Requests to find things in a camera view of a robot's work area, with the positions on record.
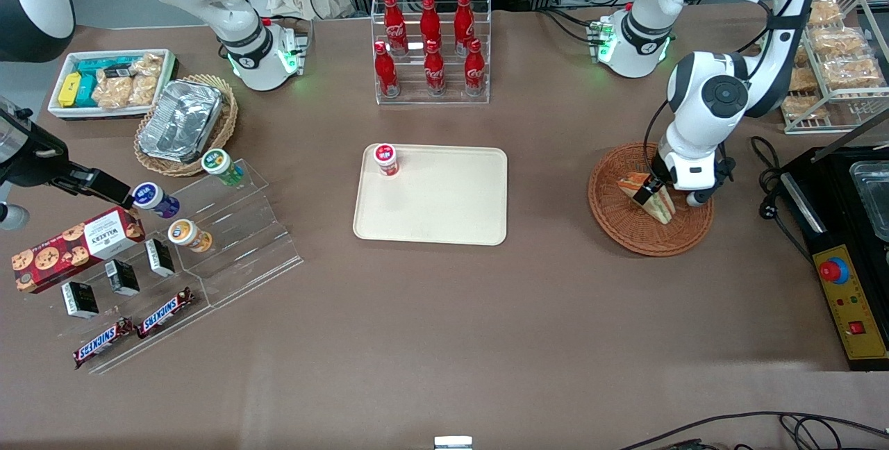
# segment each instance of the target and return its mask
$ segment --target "yellow control panel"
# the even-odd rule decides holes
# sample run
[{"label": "yellow control panel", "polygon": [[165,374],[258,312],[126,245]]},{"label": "yellow control panel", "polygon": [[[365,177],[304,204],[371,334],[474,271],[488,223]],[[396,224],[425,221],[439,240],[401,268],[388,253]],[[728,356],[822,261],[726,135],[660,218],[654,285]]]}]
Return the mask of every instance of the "yellow control panel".
[{"label": "yellow control panel", "polygon": [[861,292],[861,282],[845,245],[812,256],[824,295],[849,359],[887,358],[886,345]]}]

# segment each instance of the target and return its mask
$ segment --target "red and white cup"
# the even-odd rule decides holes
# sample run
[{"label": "red and white cup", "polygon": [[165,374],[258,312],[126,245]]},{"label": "red and white cup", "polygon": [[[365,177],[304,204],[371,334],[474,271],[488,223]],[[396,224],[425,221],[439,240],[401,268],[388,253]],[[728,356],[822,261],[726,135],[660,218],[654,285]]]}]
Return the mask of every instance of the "red and white cup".
[{"label": "red and white cup", "polygon": [[374,150],[374,160],[380,165],[380,172],[386,176],[394,176],[398,172],[398,157],[394,152],[394,146],[388,144],[377,145]]}]

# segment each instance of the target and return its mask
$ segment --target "round wicker basket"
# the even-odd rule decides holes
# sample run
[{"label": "round wicker basket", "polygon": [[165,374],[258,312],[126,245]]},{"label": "round wicker basket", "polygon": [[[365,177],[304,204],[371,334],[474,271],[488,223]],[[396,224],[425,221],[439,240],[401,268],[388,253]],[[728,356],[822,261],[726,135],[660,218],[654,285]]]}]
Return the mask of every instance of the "round wicker basket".
[{"label": "round wicker basket", "polygon": [[[657,145],[648,144],[648,156],[657,153]],[[704,206],[690,207],[686,194],[670,188],[676,206],[673,220],[666,225],[642,210],[620,190],[617,181],[629,172],[644,172],[642,143],[626,143],[610,150],[590,175],[587,198],[593,217],[604,232],[634,253],[666,257],[683,253],[707,235],[713,222],[713,200]]]},{"label": "round wicker basket", "polygon": [[[207,76],[207,74],[186,76],[181,80],[205,83],[222,91],[222,113],[219,114],[216,124],[213,125],[213,131],[210,133],[210,139],[207,140],[208,146],[206,146],[206,148],[212,149],[212,147],[223,147],[226,141],[231,138],[231,135],[235,133],[235,121],[238,120],[238,102],[235,101],[235,95],[234,92],[232,92],[231,86],[229,86],[225,80],[222,80],[222,78],[218,76]],[[139,149],[139,134],[142,132],[142,129],[145,129],[145,126],[149,123],[154,112],[155,108],[152,106],[152,108],[149,109],[149,112],[146,113],[145,117],[142,118],[142,123],[139,124],[139,129],[136,131],[136,140],[133,141],[133,148],[136,151],[136,158],[139,159],[139,163],[145,165],[150,171],[159,172],[159,174],[175,178],[183,178],[198,174],[198,172],[201,171],[200,160],[192,163],[179,163],[172,160],[164,160],[162,158],[153,158],[153,156],[145,155],[145,153]]]}]

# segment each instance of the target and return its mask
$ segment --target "coca-cola bottle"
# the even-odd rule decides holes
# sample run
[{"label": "coca-cola bottle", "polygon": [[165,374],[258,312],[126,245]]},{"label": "coca-cola bottle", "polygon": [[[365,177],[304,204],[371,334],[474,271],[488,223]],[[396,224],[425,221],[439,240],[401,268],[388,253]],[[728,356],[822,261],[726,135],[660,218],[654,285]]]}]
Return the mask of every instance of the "coca-cola bottle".
[{"label": "coca-cola bottle", "polygon": [[383,0],[386,4],[386,36],[390,41],[392,54],[402,57],[407,55],[407,27],[404,26],[404,16],[398,9],[396,0]]},{"label": "coca-cola bottle", "polygon": [[466,95],[476,98],[485,92],[485,58],[482,58],[482,41],[471,39],[469,48],[470,54],[463,63],[463,73],[466,74]]},{"label": "coca-cola bottle", "polygon": [[419,32],[423,35],[423,48],[428,47],[428,42],[434,40],[438,42],[439,48],[442,44],[442,22],[438,19],[438,13],[435,12],[435,0],[423,0],[423,14],[419,17]]},{"label": "coca-cola bottle", "polygon": [[436,98],[445,95],[445,61],[438,53],[439,49],[441,44],[438,41],[426,41],[426,61],[423,62],[423,67],[426,68],[426,85],[429,96]]},{"label": "coca-cola bottle", "polygon": [[476,36],[476,17],[470,9],[470,0],[457,0],[457,13],[454,15],[454,51],[458,56],[469,52],[469,41]]},{"label": "coca-cola bottle", "polygon": [[401,92],[398,87],[398,73],[394,70],[394,60],[386,51],[386,42],[374,42],[374,69],[380,82],[380,93],[387,98],[394,98]]}]

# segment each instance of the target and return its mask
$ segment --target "small black box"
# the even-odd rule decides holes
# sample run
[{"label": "small black box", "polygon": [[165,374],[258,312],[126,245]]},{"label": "small black box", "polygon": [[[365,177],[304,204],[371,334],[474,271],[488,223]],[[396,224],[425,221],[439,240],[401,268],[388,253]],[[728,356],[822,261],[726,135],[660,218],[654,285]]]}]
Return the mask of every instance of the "small black box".
[{"label": "small black box", "polygon": [[133,267],[117,259],[105,263],[105,274],[111,282],[111,290],[120,295],[139,294],[139,282]]},{"label": "small black box", "polygon": [[99,314],[96,296],[86,283],[67,282],[61,286],[67,314],[72,317],[92,318]]},{"label": "small black box", "polygon": [[149,266],[151,270],[160,276],[172,276],[176,272],[172,265],[172,255],[162,242],[155,238],[145,241],[145,251],[149,254]]}]

